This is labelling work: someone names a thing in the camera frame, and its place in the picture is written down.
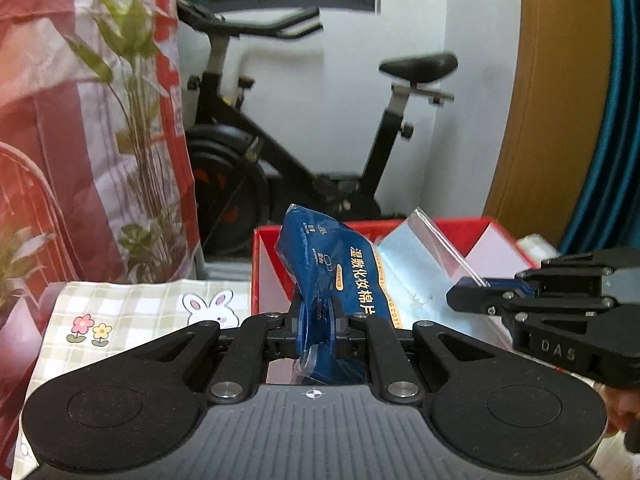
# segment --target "checkered tablecloth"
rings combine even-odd
[[[69,283],[56,301],[27,397],[58,375],[207,319],[207,315],[215,319],[221,307],[235,314],[233,323],[242,323],[250,315],[249,283]],[[20,428],[12,480],[21,480],[36,466]]]

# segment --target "black saddle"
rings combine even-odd
[[[411,84],[432,83],[458,68],[458,58],[450,52],[430,56],[411,56],[389,59],[380,64],[384,72]]]

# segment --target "exercise bike flywheel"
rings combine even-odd
[[[188,139],[187,146],[195,180],[200,240],[204,244],[215,222],[212,211],[217,209],[226,180],[241,154],[209,139]],[[203,246],[205,256],[233,254],[247,248],[255,227],[266,224],[269,214],[267,178],[260,165],[254,164]]]

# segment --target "brown wooden panel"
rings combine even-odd
[[[486,215],[557,244],[586,176],[604,110],[610,0],[522,0],[511,110]]]

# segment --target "white wall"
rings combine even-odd
[[[430,216],[482,214],[511,104],[520,0],[447,0],[445,48],[460,60],[443,81],[420,200]]]
[[[238,73],[256,79],[243,110],[315,172],[362,171],[391,78],[378,73],[387,57],[441,50],[447,0],[382,0],[379,15],[322,9],[324,31],[297,43],[243,38],[232,40],[223,89],[231,93]],[[278,11],[229,13],[231,18],[270,20]],[[180,71],[206,65],[207,38],[180,28]],[[185,117],[194,96],[185,96]],[[409,102],[406,119],[415,125],[410,142],[398,139],[378,191],[386,211],[413,209],[422,193],[425,156],[435,110],[427,101]]]

